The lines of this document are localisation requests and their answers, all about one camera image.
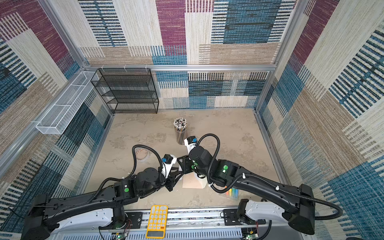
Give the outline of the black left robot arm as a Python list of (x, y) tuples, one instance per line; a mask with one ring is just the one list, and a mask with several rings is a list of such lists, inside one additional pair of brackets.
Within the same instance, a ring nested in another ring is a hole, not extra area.
[(46, 194), (35, 197), (26, 217), (21, 238), (23, 240), (45, 240), (60, 227), (60, 222), (71, 217), (95, 210), (112, 210), (110, 226), (121, 227), (126, 222), (124, 206), (136, 203), (161, 188), (170, 190), (176, 184), (178, 174), (176, 163), (185, 157), (166, 154), (164, 157), (152, 148), (140, 145), (149, 150), (158, 159), (160, 166), (146, 168), (137, 174), (130, 173), (124, 179), (106, 178), (99, 188), (91, 193), (66, 198), (48, 198)]

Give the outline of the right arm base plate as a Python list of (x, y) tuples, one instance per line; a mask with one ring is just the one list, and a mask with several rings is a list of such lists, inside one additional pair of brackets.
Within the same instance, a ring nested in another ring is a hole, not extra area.
[(238, 209), (224, 209), (220, 215), (226, 226), (256, 225), (256, 220), (252, 220)]

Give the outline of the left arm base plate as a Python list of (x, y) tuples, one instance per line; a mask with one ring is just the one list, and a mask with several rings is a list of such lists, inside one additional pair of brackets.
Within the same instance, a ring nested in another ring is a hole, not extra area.
[(141, 227), (142, 212), (125, 212), (124, 219), (113, 221), (105, 227), (99, 227), (100, 230), (128, 230), (139, 229)]

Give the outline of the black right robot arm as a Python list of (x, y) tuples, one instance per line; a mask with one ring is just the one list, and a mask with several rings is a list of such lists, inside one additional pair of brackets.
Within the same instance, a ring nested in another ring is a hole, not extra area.
[[(217, 141), (214, 154), (201, 146), (203, 139), (209, 136)], [(200, 139), (191, 136), (184, 140), (184, 144), (189, 158), (186, 165), (198, 177), (206, 178), (212, 190), (224, 194), (235, 188), (262, 197), (282, 208), (279, 217), (300, 233), (314, 235), (315, 221), (333, 220), (343, 215), (340, 206), (316, 199), (312, 188), (305, 184), (299, 187), (284, 185), (254, 174), (234, 162), (218, 160), (220, 139), (215, 134), (205, 134)]]

